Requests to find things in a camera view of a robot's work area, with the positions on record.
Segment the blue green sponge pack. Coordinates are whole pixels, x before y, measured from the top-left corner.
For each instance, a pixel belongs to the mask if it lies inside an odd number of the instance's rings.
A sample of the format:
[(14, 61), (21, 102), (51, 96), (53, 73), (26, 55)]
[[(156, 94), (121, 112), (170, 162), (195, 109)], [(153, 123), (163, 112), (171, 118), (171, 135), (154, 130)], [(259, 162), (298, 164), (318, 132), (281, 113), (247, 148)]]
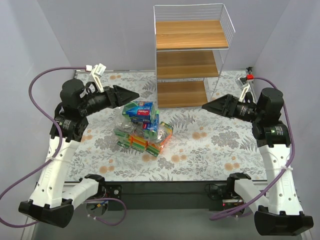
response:
[(155, 111), (155, 119), (153, 122), (144, 122), (142, 125), (143, 137), (147, 140), (154, 140), (158, 137), (160, 111)]
[(131, 101), (123, 107), (122, 116), (133, 123), (153, 123), (156, 107), (152, 101)]

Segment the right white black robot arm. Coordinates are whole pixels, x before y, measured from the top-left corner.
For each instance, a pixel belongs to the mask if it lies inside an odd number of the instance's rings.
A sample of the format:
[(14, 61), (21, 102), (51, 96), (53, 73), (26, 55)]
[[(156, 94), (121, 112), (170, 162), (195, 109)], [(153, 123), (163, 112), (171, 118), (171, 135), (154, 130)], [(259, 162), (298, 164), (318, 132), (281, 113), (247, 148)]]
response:
[(239, 196), (244, 204), (212, 216), (212, 221), (224, 215), (234, 215), (249, 207), (254, 224), (262, 236), (297, 236), (314, 226), (313, 218), (304, 214), (296, 193), (291, 161), (294, 146), (287, 125), (280, 121), (285, 103), (283, 93), (275, 88), (264, 88), (257, 103), (252, 94), (245, 101), (226, 94), (205, 103), (202, 109), (226, 118), (236, 118), (252, 124), (252, 134), (262, 156), (268, 185), (260, 191), (248, 174), (230, 174), (226, 181), (227, 193)]

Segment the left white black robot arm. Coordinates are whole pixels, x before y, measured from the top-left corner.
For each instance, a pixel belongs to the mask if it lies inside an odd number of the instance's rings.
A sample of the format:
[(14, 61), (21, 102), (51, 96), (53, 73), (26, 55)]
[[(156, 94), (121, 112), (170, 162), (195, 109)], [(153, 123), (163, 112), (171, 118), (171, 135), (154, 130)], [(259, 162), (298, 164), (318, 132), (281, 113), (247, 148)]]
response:
[(29, 200), (21, 202), (18, 211), (36, 221), (64, 228), (79, 205), (89, 198), (104, 197), (105, 179), (97, 174), (86, 175), (63, 192), (69, 165), (89, 124), (88, 116), (106, 108), (121, 107), (139, 96), (118, 85), (99, 89), (92, 81), (87, 84), (79, 79), (66, 81), (49, 133), (47, 165)]

